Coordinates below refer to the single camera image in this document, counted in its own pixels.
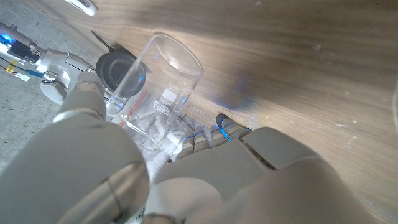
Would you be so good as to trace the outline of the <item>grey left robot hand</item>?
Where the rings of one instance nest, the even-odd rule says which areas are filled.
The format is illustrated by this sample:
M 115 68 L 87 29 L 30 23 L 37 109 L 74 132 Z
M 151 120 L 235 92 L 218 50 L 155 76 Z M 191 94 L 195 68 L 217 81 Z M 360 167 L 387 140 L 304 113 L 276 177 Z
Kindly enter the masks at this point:
M 188 140 L 150 180 L 128 133 L 105 120 L 104 86 L 82 73 L 51 125 L 1 174 L 2 223 L 374 223 L 321 156 L 223 114 L 213 148 Z

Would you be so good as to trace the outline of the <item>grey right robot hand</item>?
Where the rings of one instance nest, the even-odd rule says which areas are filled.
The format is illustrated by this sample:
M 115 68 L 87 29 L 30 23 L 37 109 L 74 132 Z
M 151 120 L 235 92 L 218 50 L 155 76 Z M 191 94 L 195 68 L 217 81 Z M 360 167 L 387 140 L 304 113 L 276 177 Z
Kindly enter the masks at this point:
M 70 52 L 48 48 L 35 63 L 43 75 L 40 83 L 42 93 L 54 103 L 61 105 L 83 72 L 94 73 L 94 67 L 81 57 Z

